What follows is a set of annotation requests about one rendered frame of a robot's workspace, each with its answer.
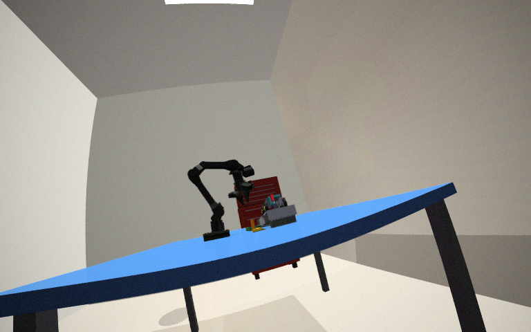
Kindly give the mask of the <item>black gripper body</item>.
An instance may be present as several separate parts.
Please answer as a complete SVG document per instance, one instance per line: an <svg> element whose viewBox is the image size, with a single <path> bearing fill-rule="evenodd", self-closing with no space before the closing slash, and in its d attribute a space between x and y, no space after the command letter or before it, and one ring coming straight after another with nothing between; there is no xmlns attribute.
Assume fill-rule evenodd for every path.
<svg viewBox="0 0 531 332"><path fill-rule="evenodd" d="M245 190L243 190L243 191L240 191L240 190L239 190L239 183L243 183L243 181L245 181L245 180L241 179L241 180L239 180L239 181L235 181L235 182L233 183L233 184L236 186L235 191L237 191L237 192L232 192L232 193L230 192L230 193L228 194L229 198L235 198L235 197L237 197L237 196L240 196L240 195L241 195L241 192L246 192Z"/></svg>

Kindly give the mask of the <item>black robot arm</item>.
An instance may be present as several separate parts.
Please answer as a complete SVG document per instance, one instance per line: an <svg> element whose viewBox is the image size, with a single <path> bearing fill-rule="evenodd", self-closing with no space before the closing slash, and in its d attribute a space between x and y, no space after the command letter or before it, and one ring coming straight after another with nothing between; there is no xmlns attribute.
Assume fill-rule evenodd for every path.
<svg viewBox="0 0 531 332"><path fill-rule="evenodd" d="M249 177L254 175L254 169L251 167L251 165L248 165L246 167L243 167L237 160L228 160L225 162L205 162L202 161L200 164L195 166L193 169L190 169L188 171L188 177L189 180L195 184L200 191L200 193L203 195L203 197L207 200L207 202L210 204L211 209L214 213L214 215L211 216L211 222L210 225L212 227L211 232L220 232L225 229L224 222L221 219L221 217L225 214L224 207L222 207L221 203L217 203L210 193L205 188L203 182L201 181L201 178L199 177L202 174L202 171L204 169L226 169L229 170L229 175L232 174L234 181L239 181L243 179L243 177ZM242 172L242 173L241 173ZM248 181L245 183L239 183L239 190L240 191L247 191L249 192L252 189L253 182Z"/></svg>

